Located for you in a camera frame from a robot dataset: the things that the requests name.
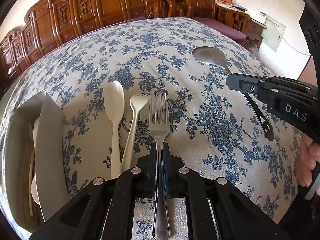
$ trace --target cable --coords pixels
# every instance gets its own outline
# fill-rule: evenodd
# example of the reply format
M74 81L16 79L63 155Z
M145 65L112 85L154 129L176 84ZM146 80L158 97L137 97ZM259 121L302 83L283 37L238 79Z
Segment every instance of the cable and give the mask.
M283 39L291 48L293 48L296 52L298 52L298 53L300 53L300 54L302 54L302 55L310 56L310 54L305 54L305 53L302 53L302 52L296 50L294 47L292 47L292 46L289 44L289 42L287 42L287 41L284 39L284 37L282 37L282 39Z

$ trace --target metal spoon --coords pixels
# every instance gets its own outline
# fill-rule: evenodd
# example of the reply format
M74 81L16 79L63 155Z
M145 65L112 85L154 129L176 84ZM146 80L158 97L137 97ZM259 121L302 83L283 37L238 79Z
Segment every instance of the metal spoon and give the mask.
M120 82L113 81L103 90L104 108L113 124L112 150L111 150L111 179L121 174L119 150L119 124L124 112L124 93Z
M124 154L121 163L122 172L131 168L132 149L134 137L136 135L138 115L140 110L149 102L150 95L136 94L130 99L130 106L133 111L132 123L128 135L127 143L124 148Z
M227 66L226 56L219 49L203 46L203 47L194 49L192 51L192 55L195 59L197 59L202 63L206 63L210 65L221 65L225 69L228 75L231 74L231 71ZM263 113L260 111L259 107L253 101L253 99L249 96L249 94L248 93L242 93L242 94L247 99L248 103L251 105L254 113L256 114L258 121L263 129L264 136L269 141L272 141L274 139L274 133L269 121L265 118Z

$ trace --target human hand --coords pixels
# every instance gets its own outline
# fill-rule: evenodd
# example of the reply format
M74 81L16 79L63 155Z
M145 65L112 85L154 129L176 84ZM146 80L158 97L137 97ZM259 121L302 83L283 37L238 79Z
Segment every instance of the human hand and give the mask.
M297 163L297 179L302 187L309 187L312 182L312 173L316 166L316 162L320 162L320 146L312 143L312 139L304 133L301 133L300 151ZM320 195L320 186L316 190Z

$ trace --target fork handle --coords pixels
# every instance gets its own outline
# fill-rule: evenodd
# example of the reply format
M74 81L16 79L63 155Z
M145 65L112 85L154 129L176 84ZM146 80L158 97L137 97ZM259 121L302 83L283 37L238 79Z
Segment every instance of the fork handle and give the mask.
M156 202L153 218L152 238L155 240L168 240L170 238L170 224L165 191L164 165L163 165L163 142L157 144L156 165Z

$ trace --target purple cushion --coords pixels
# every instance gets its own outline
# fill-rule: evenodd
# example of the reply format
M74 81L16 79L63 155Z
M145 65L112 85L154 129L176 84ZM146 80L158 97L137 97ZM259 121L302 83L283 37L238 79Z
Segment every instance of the purple cushion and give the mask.
M247 38L247 36L244 33L237 31L235 29L232 29L231 27L224 25L223 23L218 22L216 20L209 19L209 18L201 18L201 17L193 17L193 19L197 22L201 22L215 29L216 31L226 35L230 39L245 40Z

